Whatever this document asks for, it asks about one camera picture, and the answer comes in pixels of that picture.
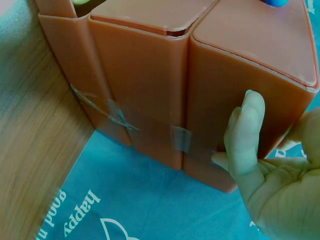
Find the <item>finger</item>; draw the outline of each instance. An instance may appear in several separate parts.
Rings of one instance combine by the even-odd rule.
[[[282,165],[291,166],[301,171],[307,171],[310,169],[310,164],[305,157],[283,157],[283,158],[269,158],[263,160],[275,167]]]
[[[285,148],[290,144],[300,142],[310,166],[313,169],[320,168],[320,107],[306,112],[290,129],[278,147]]]
[[[223,168],[226,171],[229,171],[229,160],[228,155],[225,152],[218,152],[212,155],[211,161],[214,164],[217,164],[221,168]],[[266,176],[271,171],[275,170],[277,167],[272,165],[269,162],[258,160],[258,167],[260,171],[262,172],[263,176]]]
[[[228,136],[225,138],[228,141],[226,151],[230,160],[229,172],[237,182],[245,202],[265,180],[257,160],[265,104],[260,94],[253,93],[254,98],[246,95],[241,113],[236,123],[229,127]]]
[[[75,5],[81,5],[81,4],[86,4],[90,0],[72,0],[72,3]]]
[[[262,98],[262,96],[258,92],[252,91],[250,89],[247,90],[245,92],[244,100],[242,103],[242,106],[245,106],[245,105],[250,105],[252,108],[254,108],[258,112],[260,117],[260,123],[261,123],[259,128],[261,128],[263,119],[265,117],[265,111],[266,111],[265,101]],[[259,146],[259,137],[256,139],[256,141],[257,143],[256,143],[255,151],[257,153],[258,146]]]
[[[226,171],[229,171],[229,160],[226,152],[218,152],[212,155],[211,161],[214,164],[219,165]]]

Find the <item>fingernail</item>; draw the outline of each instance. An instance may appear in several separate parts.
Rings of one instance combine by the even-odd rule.
[[[244,95],[244,96],[247,96],[247,94],[249,94],[249,93],[251,93],[251,92],[253,92],[251,89],[247,90],[247,91],[245,92],[245,95]]]

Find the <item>hand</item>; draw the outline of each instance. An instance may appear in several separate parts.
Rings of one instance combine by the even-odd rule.
[[[263,97],[247,91],[231,114],[226,153],[212,156],[238,184],[254,223],[274,240],[320,239],[320,108],[305,113],[279,145],[302,143],[307,158],[257,159]]]

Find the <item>container lid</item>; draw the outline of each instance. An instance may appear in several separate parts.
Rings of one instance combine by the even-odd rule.
[[[181,32],[187,30],[216,1],[107,0],[91,12],[91,18],[160,34],[161,31]]]
[[[290,0],[283,7],[260,0],[220,0],[193,38],[305,87],[318,87],[318,59],[304,0]]]

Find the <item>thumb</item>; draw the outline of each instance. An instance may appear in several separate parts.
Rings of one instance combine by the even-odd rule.
[[[213,154],[211,157],[211,161],[229,172],[229,161],[226,152],[218,152]]]

